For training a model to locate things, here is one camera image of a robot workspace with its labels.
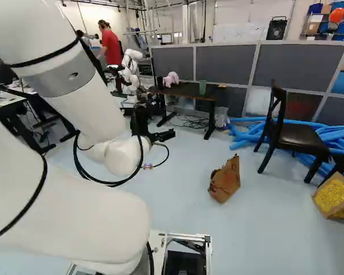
black desk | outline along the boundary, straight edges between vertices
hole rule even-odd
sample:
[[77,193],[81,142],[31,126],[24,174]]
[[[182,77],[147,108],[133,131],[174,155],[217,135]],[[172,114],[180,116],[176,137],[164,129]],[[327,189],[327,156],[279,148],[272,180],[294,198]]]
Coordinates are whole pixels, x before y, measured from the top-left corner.
[[50,144],[46,147],[41,147],[36,140],[33,138],[32,133],[25,127],[20,118],[18,117],[17,108],[20,107],[27,99],[19,101],[7,101],[5,104],[0,105],[0,121],[3,124],[9,123],[9,131],[14,135],[22,136],[23,140],[28,144],[28,146],[37,151],[39,154],[48,152],[50,149],[55,148],[55,144]]
[[205,94],[201,95],[199,92],[199,86],[200,86],[199,83],[181,82],[178,85],[172,85],[171,88],[164,88],[163,90],[160,90],[156,86],[150,87],[149,92],[157,93],[160,95],[161,109],[163,109],[163,112],[164,112],[162,120],[157,124],[157,126],[158,127],[162,126],[165,122],[167,122],[168,120],[170,120],[172,117],[174,117],[177,114],[176,112],[172,112],[169,115],[167,115],[165,95],[183,96],[183,97],[188,97],[191,99],[207,100],[210,102],[209,128],[204,136],[204,139],[208,140],[215,129],[214,111],[215,111],[215,103],[216,103],[216,100],[218,99],[218,93],[223,91],[225,87],[220,88],[216,84],[207,84]]
[[[52,108],[42,97],[38,95],[37,92],[25,92],[26,88],[24,88],[24,92],[21,91],[22,88],[8,88],[6,86],[1,87],[5,92],[11,93],[12,95],[21,96],[26,99],[28,99],[30,105],[33,107],[36,115],[40,119],[40,122],[35,123],[33,125],[33,128],[39,128],[39,127],[49,127],[54,125],[53,122],[60,119],[64,125],[64,127],[67,129],[68,134],[63,136],[60,139],[60,142],[65,142],[68,139],[71,139],[74,137],[77,133],[75,127],[73,124],[71,124],[65,117],[63,117],[61,114],[59,114],[54,108]],[[46,117],[44,115],[44,111],[47,111],[52,114],[51,117]]]

red shirt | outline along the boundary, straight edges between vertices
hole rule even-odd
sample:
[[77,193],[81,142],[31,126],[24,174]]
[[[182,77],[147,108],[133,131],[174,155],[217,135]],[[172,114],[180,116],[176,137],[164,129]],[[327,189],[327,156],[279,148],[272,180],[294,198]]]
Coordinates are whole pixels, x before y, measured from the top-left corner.
[[102,46],[107,47],[105,59],[110,65],[121,65],[121,47],[119,39],[112,30],[105,30],[102,33]]

chair leg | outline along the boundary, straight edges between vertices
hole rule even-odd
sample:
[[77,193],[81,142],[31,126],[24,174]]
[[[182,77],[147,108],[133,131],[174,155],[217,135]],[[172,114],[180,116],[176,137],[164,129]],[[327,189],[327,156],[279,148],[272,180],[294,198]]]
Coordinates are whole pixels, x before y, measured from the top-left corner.
[[264,139],[265,139],[265,131],[263,131],[263,133],[261,134],[261,137],[259,141],[257,142],[255,149],[253,149],[254,152],[257,152],[257,150],[260,148],[261,144],[263,143]]
[[308,171],[306,177],[304,178],[304,182],[310,183],[311,179],[316,174],[317,170],[319,170],[319,167],[322,164],[322,161],[324,160],[323,156],[317,156],[315,161],[313,162],[312,166],[310,167],[310,170]]
[[340,166],[338,164],[336,164],[334,166],[334,168],[331,169],[331,171],[326,175],[326,177],[323,179],[323,181],[319,184],[319,186],[317,188],[319,188],[321,185],[323,185],[324,182],[327,181],[336,172],[339,172],[339,173],[343,174],[344,173],[344,169],[341,169]]
[[264,171],[266,165],[268,165],[269,160],[270,160],[271,156],[273,155],[274,150],[275,150],[275,146],[273,144],[270,144],[269,149],[266,152],[265,158],[264,158],[263,162],[261,163],[261,165],[257,171],[259,174],[261,174]]

speaker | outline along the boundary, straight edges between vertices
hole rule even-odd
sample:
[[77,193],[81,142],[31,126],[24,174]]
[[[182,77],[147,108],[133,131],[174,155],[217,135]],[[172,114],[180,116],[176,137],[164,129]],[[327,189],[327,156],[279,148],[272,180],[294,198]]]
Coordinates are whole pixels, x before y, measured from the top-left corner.
[[273,17],[269,23],[269,29],[268,34],[266,35],[266,40],[282,40],[287,27],[287,22],[288,20],[286,16]]

pink stuffed animal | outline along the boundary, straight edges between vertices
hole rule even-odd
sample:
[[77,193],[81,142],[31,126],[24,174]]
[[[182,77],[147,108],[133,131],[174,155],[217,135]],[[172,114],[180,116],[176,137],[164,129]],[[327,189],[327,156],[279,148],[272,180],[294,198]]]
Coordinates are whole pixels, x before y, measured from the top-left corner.
[[166,86],[167,88],[171,88],[171,84],[177,84],[179,83],[178,75],[175,72],[170,72],[168,76],[163,78],[163,86]]

